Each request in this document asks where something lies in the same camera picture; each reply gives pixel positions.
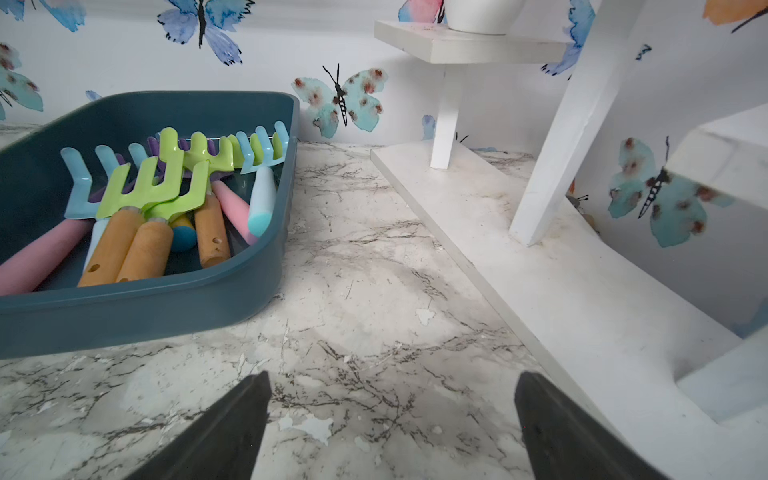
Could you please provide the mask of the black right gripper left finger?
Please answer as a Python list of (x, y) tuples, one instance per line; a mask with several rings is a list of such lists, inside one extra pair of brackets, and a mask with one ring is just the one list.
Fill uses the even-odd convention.
[(272, 396), (269, 374), (249, 375), (131, 479), (249, 479), (259, 454)]

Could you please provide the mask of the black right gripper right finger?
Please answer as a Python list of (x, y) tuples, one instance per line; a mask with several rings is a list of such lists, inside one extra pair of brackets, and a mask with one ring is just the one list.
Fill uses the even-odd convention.
[(515, 406), (537, 479), (663, 479), (545, 376), (525, 371)]

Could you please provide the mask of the green fork wooden handle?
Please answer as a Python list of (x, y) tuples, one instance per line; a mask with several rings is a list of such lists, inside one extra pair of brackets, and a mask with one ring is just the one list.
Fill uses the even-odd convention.
[(153, 206), (129, 248), (116, 282), (124, 283), (157, 278), (164, 275), (172, 241), (171, 223), (178, 217), (201, 207), (206, 198), (209, 163), (194, 165), (189, 189), (172, 201)]

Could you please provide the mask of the green rake wooden handle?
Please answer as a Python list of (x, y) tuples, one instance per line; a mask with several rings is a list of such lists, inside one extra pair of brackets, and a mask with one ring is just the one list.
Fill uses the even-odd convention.
[(78, 286), (111, 284), (117, 280), (125, 258), (147, 209), (179, 196), (183, 178), (184, 152), (178, 133), (171, 127), (160, 133), (160, 154), (142, 161), (132, 190), (125, 194), (130, 166), (118, 166), (112, 173), (100, 202), (96, 219), (105, 229), (84, 268)]
[(229, 242), (221, 205), (211, 186), (211, 175), (230, 174), (235, 170), (234, 147), (228, 137), (221, 137), (218, 153), (209, 151), (208, 138), (202, 132), (191, 135), (189, 149), (185, 151), (184, 167), (192, 172), (198, 165), (204, 165), (204, 202), (194, 211), (197, 246), (201, 267), (204, 269), (219, 265), (231, 257)]

